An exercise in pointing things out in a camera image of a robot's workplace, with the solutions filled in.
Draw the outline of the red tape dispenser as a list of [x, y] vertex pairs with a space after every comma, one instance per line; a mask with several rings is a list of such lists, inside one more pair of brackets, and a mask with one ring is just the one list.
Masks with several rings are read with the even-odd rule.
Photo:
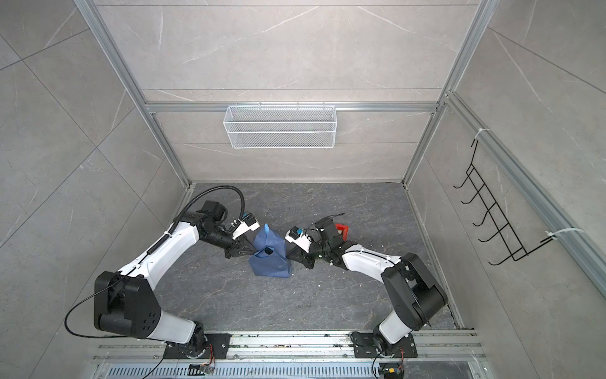
[[343, 224], [335, 224], [336, 232], [343, 241], [347, 241], [349, 227]]

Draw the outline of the light blue wrapping paper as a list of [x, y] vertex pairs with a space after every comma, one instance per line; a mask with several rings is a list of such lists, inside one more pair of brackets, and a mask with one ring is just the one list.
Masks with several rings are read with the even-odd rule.
[[292, 272], [287, 259], [286, 241], [265, 224], [254, 238], [255, 253], [249, 257], [249, 265], [255, 276], [289, 278]]

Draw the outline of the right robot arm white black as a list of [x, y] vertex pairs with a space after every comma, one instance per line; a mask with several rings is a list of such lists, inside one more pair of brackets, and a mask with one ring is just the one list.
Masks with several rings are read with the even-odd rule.
[[411, 333], [421, 330], [448, 304], [445, 290], [418, 255], [382, 254], [348, 240], [346, 234], [331, 216], [311, 228], [292, 227], [285, 235], [292, 245], [287, 258], [309, 269], [324, 260], [381, 282], [393, 311], [374, 328], [371, 342], [356, 332], [351, 334], [352, 342], [383, 356], [411, 347]]

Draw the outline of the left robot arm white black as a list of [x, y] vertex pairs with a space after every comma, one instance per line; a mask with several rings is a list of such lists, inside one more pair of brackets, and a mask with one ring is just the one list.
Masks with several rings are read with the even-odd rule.
[[250, 255], [246, 233], [260, 227], [244, 213], [225, 227], [226, 208], [206, 201], [202, 209], [185, 211], [152, 246], [116, 273], [104, 272], [95, 282], [93, 323], [101, 332], [169, 344], [180, 354], [198, 358], [209, 348], [201, 322], [175, 316], [160, 306], [155, 289], [169, 268], [199, 241], [222, 248], [227, 256]]

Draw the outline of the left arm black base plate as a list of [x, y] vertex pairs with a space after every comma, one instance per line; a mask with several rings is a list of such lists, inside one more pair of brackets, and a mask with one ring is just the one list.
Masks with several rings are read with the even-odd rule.
[[206, 334], [206, 342], [200, 349], [184, 344], [169, 343], [165, 348], [163, 357], [165, 359], [214, 359], [227, 358], [227, 352], [230, 347], [229, 333], [211, 333]]

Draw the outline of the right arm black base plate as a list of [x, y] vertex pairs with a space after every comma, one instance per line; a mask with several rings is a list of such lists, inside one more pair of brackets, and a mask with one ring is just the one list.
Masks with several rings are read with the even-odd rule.
[[380, 333], [350, 333], [356, 358], [375, 358], [377, 355], [386, 357], [417, 358], [418, 351], [411, 334], [405, 335], [397, 343], [389, 343]]

